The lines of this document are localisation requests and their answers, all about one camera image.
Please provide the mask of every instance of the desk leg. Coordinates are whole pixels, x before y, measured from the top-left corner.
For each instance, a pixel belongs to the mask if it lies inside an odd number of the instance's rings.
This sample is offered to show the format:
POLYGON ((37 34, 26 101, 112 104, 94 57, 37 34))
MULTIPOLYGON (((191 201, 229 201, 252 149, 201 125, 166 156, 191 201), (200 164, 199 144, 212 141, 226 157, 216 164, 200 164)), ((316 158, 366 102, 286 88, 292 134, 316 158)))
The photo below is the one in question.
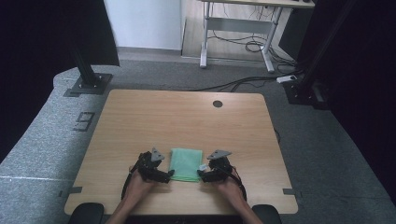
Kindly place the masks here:
POLYGON ((205 2, 206 4, 206 14, 205 14, 205 21, 204 21, 204 42, 201 46, 201 62, 200 67, 206 68, 206 59, 207 59, 207 24, 209 23, 209 9, 210 9, 210 2, 205 2))
POLYGON ((282 13, 282 9, 283 9, 283 7, 277 7, 276 8, 275 18, 273 20, 273 24, 271 26, 270 33, 267 36, 267 42, 265 43, 265 47, 262 49, 262 57, 264 58, 265 65, 267 66, 267 70, 268 70, 269 73, 274 73, 275 69, 274 69, 274 67, 272 65, 271 56, 270 56, 270 54, 268 52, 268 49, 270 48, 271 42, 272 42, 272 40, 274 38, 274 34, 275 34, 275 31, 276 31, 277 24, 279 22, 280 14, 282 13))

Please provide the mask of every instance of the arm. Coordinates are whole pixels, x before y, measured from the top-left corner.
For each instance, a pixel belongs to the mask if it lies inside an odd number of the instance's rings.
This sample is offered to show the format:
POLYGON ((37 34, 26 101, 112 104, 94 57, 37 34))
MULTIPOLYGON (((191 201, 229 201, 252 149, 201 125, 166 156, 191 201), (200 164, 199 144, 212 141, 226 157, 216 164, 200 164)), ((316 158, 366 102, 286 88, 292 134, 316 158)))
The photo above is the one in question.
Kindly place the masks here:
POLYGON ((227 199, 238 215, 244 220, 244 223, 262 224, 260 219, 245 201, 241 189, 233 179, 228 177, 224 181, 213 182, 212 186, 215 187, 215 189, 217 189, 225 199, 227 199))
POLYGON ((144 181, 139 172, 135 171, 131 177, 124 198, 106 224, 123 224, 137 203, 149 193, 155 184, 156 182, 144 181))

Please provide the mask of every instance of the grommet hole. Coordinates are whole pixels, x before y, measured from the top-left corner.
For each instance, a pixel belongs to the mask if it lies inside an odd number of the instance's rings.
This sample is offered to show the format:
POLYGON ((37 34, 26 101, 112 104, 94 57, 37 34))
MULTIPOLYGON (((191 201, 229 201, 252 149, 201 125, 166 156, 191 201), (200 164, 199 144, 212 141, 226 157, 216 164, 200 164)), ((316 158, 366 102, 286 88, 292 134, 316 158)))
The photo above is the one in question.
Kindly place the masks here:
POLYGON ((221 101, 214 101, 213 102, 213 106, 217 107, 217 108, 220 108, 220 107, 222 107, 222 102, 221 101))

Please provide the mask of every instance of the green towel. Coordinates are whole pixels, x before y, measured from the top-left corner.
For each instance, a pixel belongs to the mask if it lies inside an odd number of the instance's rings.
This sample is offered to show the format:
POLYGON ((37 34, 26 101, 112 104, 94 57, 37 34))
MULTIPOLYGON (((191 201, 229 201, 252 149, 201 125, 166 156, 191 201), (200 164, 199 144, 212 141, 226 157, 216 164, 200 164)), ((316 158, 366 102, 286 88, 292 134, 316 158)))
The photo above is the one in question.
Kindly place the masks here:
POLYGON ((202 164, 202 150, 172 148, 169 170, 175 170, 171 179, 187 182, 199 182, 197 170, 202 164))

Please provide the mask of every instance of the gray carpet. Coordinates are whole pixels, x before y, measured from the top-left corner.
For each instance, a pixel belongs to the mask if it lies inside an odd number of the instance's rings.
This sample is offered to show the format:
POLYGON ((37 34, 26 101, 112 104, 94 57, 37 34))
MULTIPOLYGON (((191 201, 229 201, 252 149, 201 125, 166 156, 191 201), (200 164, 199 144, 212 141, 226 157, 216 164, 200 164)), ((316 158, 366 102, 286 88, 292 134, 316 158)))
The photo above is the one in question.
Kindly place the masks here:
MULTIPOLYGON (((78 70, 55 77, 48 101, 1 163, 0 223, 67 223, 67 191, 110 90, 187 91, 264 74, 262 68, 248 66, 212 64, 202 70, 197 63, 120 64, 94 67, 95 72, 114 75, 104 95, 64 97, 77 80, 78 70), (73 131, 81 112, 94 113, 87 132, 73 131)), ((280 134, 280 148, 299 204, 297 214, 281 215, 284 224, 396 223, 396 209, 388 194, 330 111, 289 105, 276 82, 259 88, 241 85, 238 91, 264 95, 280 134)))

